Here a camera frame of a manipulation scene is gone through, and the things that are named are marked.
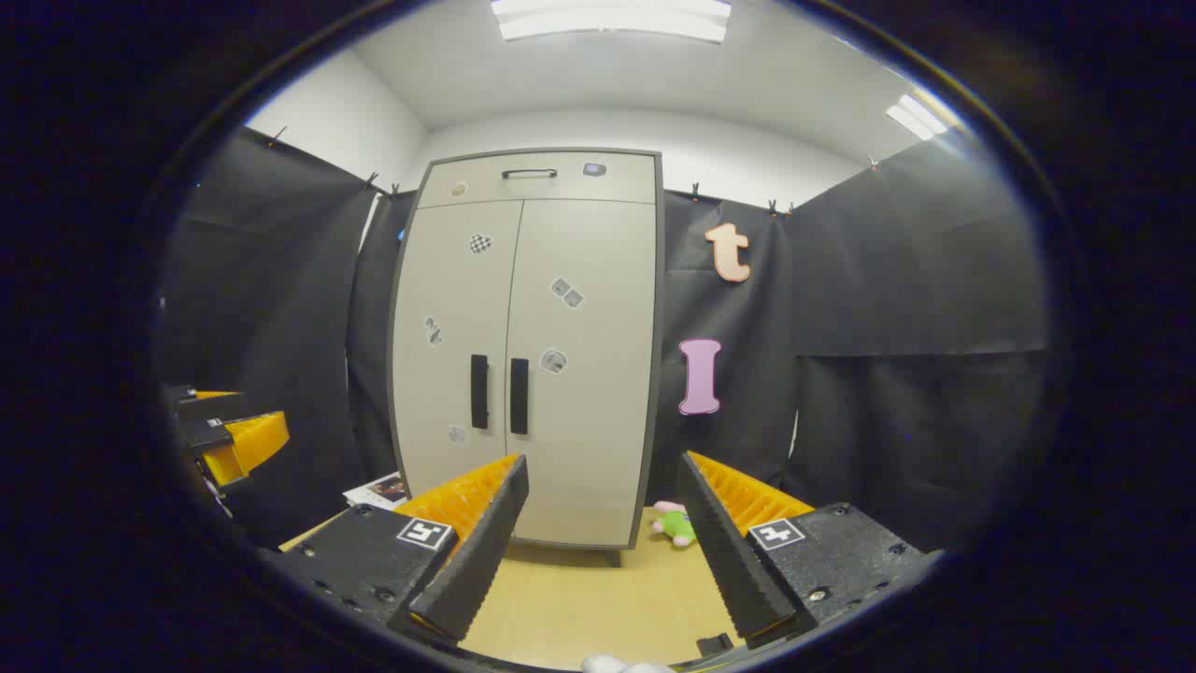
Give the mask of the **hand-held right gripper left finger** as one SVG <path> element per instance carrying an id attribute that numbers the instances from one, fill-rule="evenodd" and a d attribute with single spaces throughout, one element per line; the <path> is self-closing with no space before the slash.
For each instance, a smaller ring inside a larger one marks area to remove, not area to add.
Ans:
<path id="1" fill-rule="evenodd" d="M 527 492 L 525 457 L 505 455 L 397 508 L 347 508 L 266 559 L 355 620 L 453 646 L 490 592 Z"/>

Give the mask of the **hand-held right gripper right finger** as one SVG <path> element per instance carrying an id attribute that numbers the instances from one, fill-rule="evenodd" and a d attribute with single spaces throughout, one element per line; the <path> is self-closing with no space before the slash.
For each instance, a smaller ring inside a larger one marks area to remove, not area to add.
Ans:
<path id="1" fill-rule="evenodd" d="M 811 632 L 919 582 L 938 563 L 848 502 L 814 508 L 710 457 L 676 473 L 736 634 L 751 649 Z"/>

